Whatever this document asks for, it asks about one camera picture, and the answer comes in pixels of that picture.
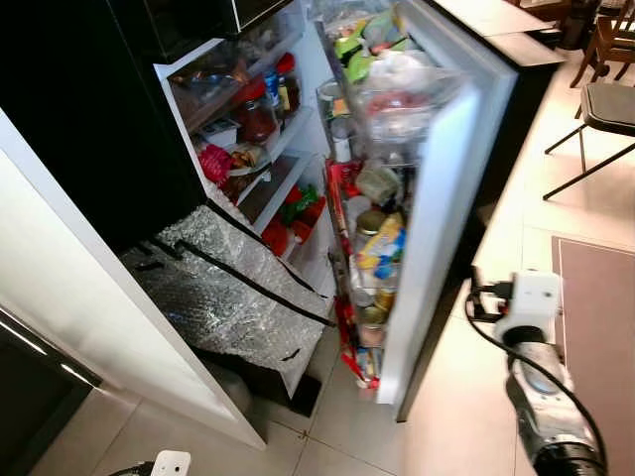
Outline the blue bottle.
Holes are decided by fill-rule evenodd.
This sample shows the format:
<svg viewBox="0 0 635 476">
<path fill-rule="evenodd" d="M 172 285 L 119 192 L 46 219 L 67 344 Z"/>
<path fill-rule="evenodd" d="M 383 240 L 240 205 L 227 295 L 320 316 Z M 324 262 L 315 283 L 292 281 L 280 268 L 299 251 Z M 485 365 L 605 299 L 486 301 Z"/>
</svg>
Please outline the blue bottle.
<svg viewBox="0 0 635 476">
<path fill-rule="evenodd" d="M 266 90 L 266 100 L 269 107 L 277 108 L 280 105 L 280 90 L 278 90 L 278 73 L 273 69 L 267 69 L 263 73 L 262 82 Z"/>
</svg>

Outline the green vegetable packet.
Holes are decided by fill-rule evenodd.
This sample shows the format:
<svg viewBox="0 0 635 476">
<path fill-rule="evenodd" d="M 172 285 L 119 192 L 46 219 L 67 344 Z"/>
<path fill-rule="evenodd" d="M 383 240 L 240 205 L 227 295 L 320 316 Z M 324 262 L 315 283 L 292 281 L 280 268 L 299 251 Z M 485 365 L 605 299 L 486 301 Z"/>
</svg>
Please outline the green vegetable packet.
<svg viewBox="0 0 635 476">
<path fill-rule="evenodd" d="M 318 202 L 319 196 L 318 188 L 312 184 L 292 186 L 289 194 L 283 199 L 280 209 L 278 209 L 278 222 L 282 225 L 290 225 L 299 214 Z"/>
</svg>

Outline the large red-lidded jar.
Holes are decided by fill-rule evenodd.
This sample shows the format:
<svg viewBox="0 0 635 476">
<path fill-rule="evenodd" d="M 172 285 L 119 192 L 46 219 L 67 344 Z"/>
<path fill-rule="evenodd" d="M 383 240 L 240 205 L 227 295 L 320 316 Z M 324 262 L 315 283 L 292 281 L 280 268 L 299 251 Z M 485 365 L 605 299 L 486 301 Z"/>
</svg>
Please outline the large red-lidded jar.
<svg viewBox="0 0 635 476">
<path fill-rule="evenodd" d="M 237 142 L 267 144 L 269 137 L 277 130 L 277 123 L 263 78 L 257 77 L 249 85 L 241 87 L 231 103 L 234 104 L 230 113 L 231 119 L 239 123 L 236 132 Z"/>
</svg>

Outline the red food packet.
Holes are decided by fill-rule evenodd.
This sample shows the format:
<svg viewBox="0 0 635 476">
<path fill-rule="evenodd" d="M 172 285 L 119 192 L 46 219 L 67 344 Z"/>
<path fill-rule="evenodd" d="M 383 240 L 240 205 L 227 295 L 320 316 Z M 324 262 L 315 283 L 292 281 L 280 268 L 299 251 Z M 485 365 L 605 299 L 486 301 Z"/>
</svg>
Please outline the red food packet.
<svg viewBox="0 0 635 476">
<path fill-rule="evenodd" d="M 228 173 L 231 172 L 232 165 L 234 165 L 234 159 L 231 158 L 231 155 L 222 147 L 214 144 L 205 144 L 196 155 L 196 159 L 203 175 L 217 187 L 222 186 L 227 181 Z"/>
</svg>

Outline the black refrigerator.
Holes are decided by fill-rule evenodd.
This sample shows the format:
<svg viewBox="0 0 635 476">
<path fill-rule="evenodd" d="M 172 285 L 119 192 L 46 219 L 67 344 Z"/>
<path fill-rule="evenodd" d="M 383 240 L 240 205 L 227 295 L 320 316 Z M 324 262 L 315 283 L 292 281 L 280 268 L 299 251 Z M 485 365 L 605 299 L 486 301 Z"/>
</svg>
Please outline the black refrigerator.
<svg viewBox="0 0 635 476">
<path fill-rule="evenodd" d="M 260 236 L 292 186 L 316 186 L 283 259 L 322 200 L 329 68 L 305 14 L 303 0 L 0 0 L 0 110 L 118 260 L 205 203 Z M 298 113 L 278 105 L 267 144 L 237 142 L 231 100 L 287 52 Z M 222 186 L 198 164 L 205 144 L 234 159 Z"/>
</svg>

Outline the white kitchen cabinet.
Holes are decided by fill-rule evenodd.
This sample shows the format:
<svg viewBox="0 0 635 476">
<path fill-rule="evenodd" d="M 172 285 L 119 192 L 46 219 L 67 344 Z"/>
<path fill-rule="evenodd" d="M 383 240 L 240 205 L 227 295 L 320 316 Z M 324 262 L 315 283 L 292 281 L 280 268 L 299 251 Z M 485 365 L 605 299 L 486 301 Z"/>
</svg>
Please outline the white kitchen cabinet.
<svg viewBox="0 0 635 476">
<path fill-rule="evenodd" d="M 266 447 L 3 110 L 0 305 L 108 384 Z"/>
</svg>

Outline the golden can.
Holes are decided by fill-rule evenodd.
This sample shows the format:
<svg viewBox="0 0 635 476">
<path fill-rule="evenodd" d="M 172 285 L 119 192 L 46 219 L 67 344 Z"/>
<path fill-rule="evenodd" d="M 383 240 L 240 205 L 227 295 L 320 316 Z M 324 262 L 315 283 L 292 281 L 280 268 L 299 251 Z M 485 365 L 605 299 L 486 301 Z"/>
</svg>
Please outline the golden can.
<svg viewBox="0 0 635 476">
<path fill-rule="evenodd" d="M 357 332 L 362 346 L 384 345 L 386 337 L 387 311 L 380 305 L 366 305 L 358 310 Z"/>
</svg>

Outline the black built-in appliance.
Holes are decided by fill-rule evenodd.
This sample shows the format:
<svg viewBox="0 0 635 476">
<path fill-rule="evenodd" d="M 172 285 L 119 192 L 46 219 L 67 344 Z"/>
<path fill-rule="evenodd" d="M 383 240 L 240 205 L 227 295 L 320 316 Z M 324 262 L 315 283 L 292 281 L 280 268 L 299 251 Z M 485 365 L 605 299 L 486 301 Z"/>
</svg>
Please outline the black built-in appliance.
<svg viewBox="0 0 635 476">
<path fill-rule="evenodd" d="M 26 476 L 101 377 L 0 307 L 0 476 Z"/>
</svg>

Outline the yellow and blue packet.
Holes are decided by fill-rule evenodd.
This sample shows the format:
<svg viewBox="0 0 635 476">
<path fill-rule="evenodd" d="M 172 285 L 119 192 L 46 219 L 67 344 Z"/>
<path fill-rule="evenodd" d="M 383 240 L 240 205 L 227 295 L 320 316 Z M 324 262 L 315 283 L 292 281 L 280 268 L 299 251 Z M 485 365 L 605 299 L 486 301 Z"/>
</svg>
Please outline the yellow and blue packet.
<svg viewBox="0 0 635 476">
<path fill-rule="evenodd" d="M 371 274 L 376 280 L 391 280 L 398 274 L 405 241 L 405 219 L 401 217 L 400 212 L 389 214 L 381 223 L 377 234 L 355 254 L 355 268 Z"/>
</svg>

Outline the red tomatoes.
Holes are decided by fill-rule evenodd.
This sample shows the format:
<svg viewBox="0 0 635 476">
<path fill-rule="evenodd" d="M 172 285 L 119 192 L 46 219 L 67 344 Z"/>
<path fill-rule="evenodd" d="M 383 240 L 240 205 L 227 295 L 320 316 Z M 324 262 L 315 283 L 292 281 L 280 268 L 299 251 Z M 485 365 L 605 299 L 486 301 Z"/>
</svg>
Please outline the red tomatoes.
<svg viewBox="0 0 635 476">
<path fill-rule="evenodd" d="M 282 257 L 287 249 L 290 248 L 292 242 L 289 227 L 283 225 L 278 218 L 273 218 L 269 221 L 260 237 L 262 237 L 264 244 L 268 246 L 268 249 L 276 257 Z"/>
</svg>

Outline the white-lined refrigerator door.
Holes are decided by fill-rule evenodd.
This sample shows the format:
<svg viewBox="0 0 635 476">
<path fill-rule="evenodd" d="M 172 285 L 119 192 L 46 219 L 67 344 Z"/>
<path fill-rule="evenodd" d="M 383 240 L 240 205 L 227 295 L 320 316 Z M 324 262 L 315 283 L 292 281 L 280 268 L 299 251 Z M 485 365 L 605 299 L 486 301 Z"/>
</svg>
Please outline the white-lined refrigerator door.
<svg viewBox="0 0 635 476">
<path fill-rule="evenodd" d="M 389 51 L 416 52 L 466 77 L 425 135 L 409 142 L 368 136 L 353 103 L 364 80 L 346 80 L 334 51 L 337 28 L 386 10 L 404 36 Z M 387 311 L 384 345 L 364 346 L 380 385 L 361 391 L 404 422 L 563 60 L 544 44 L 544 22 L 502 0 L 315 0 L 310 13 L 354 133 L 350 163 L 330 160 L 352 241 L 353 304 L 357 313 L 372 304 Z M 407 241 L 396 276 L 382 282 L 358 271 L 354 258 L 395 212 L 405 219 Z"/>
</svg>

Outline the slim red-lidded jar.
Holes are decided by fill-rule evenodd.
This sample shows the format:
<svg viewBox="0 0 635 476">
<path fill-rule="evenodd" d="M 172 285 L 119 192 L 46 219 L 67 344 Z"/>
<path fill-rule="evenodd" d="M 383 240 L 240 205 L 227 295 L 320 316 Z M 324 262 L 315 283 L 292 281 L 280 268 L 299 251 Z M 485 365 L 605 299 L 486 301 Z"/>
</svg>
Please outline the slim red-lidded jar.
<svg viewBox="0 0 635 476">
<path fill-rule="evenodd" d="M 301 107 L 301 88 L 298 74 L 295 73 L 296 60 L 291 52 L 282 55 L 274 64 L 274 76 L 277 78 L 277 94 L 283 117 L 290 118 Z"/>
</svg>

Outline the black folding chair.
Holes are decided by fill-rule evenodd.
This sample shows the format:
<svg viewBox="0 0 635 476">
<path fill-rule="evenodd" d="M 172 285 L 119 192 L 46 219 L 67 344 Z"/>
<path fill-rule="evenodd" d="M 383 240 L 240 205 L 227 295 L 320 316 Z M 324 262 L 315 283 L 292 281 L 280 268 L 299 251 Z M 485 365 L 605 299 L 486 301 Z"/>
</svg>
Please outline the black folding chair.
<svg viewBox="0 0 635 476">
<path fill-rule="evenodd" d="M 586 128 L 635 139 L 635 87 L 621 83 L 589 83 L 581 95 L 579 117 L 583 123 L 556 141 L 545 154 L 552 154 L 559 145 L 576 137 L 579 158 L 585 165 L 583 131 Z"/>
</svg>

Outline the white plastic bag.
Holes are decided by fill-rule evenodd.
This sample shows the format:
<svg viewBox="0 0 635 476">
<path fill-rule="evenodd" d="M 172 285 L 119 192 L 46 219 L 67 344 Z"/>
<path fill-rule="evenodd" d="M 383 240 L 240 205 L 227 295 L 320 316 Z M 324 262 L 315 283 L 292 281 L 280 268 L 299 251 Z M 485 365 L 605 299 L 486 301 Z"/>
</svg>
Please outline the white plastic bag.
<svg viewBox="0 0 635 476">
<path fill-rule="evenodd" d="M 369 65 L 363 86 L 377 90 L 422 92 L 441 75 L 440 69 L 426 64 L 416 52 L 385 51 Z"/>
</svg>

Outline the green food packaging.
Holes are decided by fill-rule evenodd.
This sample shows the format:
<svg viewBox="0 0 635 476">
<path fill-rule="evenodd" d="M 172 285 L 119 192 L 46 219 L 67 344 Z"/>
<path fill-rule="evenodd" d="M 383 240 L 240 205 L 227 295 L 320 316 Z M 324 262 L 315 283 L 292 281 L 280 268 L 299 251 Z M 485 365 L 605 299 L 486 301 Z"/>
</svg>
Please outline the green food packaging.
<svg viewBox="0 0 635 476">
<path fill-rule="evenodd" d="M 393 10 L 366 15 L 336 29 L 332 45 L 346 80 L 358 83 L 369 73 L 369 66 L 381 52 L 398 47 L 404 40 Z"/>
</svg>

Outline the clear door bin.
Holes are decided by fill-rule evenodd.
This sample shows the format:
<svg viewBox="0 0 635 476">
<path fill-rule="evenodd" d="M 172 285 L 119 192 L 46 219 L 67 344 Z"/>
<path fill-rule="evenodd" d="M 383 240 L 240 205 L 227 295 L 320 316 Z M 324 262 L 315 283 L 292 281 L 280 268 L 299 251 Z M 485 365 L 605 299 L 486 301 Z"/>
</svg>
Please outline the clear door bin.
<svg viewBox="0 0 635 476">
<path fill-rule="evenodd" d="M 465 82 L 453 69 L 430 66 L 380 71 L 354 87 L 353 103 L 372 140 L 404 144 L 425 135 Z"/>
</svg>

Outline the brown floor mat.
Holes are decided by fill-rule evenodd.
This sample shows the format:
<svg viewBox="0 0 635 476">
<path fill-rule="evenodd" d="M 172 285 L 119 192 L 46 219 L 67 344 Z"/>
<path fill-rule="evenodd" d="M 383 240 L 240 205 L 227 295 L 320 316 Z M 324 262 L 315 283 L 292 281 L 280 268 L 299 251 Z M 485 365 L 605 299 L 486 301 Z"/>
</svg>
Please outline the brown floor mat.
<svg viewBox="0 0 635 476">
<path fill-rule="evenodd" d="M 564 280 L 562 342 L 575 392 L 606 439 L 609 476 L 635 476 L 635 258 L 554 237 Z"/>
</svg>

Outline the wooden dining chair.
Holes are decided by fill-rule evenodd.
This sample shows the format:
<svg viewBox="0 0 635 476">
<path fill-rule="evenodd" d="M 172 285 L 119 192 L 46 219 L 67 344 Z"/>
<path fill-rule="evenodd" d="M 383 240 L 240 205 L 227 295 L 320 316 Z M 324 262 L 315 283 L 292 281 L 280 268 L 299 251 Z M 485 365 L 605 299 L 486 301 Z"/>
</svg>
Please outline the wooden dining chair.
<svg viewBox="0 0 635 476">
<path fill-rule="evenodd" d="M 612 60 L 620 63 L 621 67 L 611 77 L 611 81 L 620 83 L 635 62 L 635 32 L 632 29 L 635 22 L 635 0 L 600 0 L 599 5 L 617 1 L 620 1 L 620 8 L 616 15 L 598 15 L 595 18 L 593 32 L 581 56 L 581 65 L 569 85 L 571 89 L 577 87 L 589 68 L 591 83 L 609 76 L 609 63 Z"/>
</svg>

